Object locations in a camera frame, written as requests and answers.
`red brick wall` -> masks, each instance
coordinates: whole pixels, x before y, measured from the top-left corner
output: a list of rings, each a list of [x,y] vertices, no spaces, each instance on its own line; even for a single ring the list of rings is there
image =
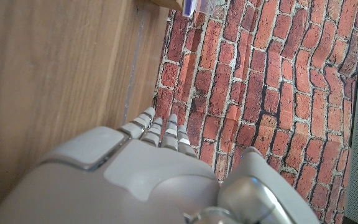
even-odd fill
[[[340,223],[358,0],[219,2],[212,16],[170,13],[157,116],[178,115],[220,181],[255,146],[322,222]]]

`white plastic part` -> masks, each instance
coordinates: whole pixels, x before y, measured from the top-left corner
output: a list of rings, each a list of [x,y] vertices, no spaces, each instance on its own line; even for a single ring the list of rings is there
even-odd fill
[[[185,0],[183,2],[182,15],[191,17],[194,11],[212,15],[215,9],[216,0]]]

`robot finger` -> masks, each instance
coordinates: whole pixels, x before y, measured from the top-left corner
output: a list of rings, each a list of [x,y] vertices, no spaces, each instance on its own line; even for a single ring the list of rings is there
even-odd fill
[[[187,136],[186,127],[184,125],[178,128],[178,152],[184,153],[197,159],[197,155],[193,148],[190,146],[190,141]]]
[[[119,128],[123,133],[128,134],[131,138],[139,139],[145,129],[149,128],[150,122],[154,117],[155,110],[150,107],[147,108],[141,115],[132,120],[129,123],[126,123]]]
[[[178,150],[178,117],[175,114],[171,114],[168,117],[168,121],[165,125],[165,132],[162,136],[160,147],[166,147],[169,149],[173,149],[175,151]]]
[[[161,126],[162,118],[156,118],[150,129],[148,129],[143,135],[142,140],[155,147],[158,147],[158,144],[160,143]]]

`wooden panel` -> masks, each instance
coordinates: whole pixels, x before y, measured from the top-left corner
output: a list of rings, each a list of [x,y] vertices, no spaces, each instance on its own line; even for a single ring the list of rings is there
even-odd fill
[[[151,105],[167,15],[135,0],[0,0],[0,201],[52,147]]]

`robotic hand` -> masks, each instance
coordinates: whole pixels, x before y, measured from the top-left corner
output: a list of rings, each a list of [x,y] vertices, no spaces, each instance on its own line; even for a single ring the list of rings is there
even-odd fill
[[[184,126],[148,108],[58,146],[0,205],[0,223],[319,223],[254,147],[219,186]]]

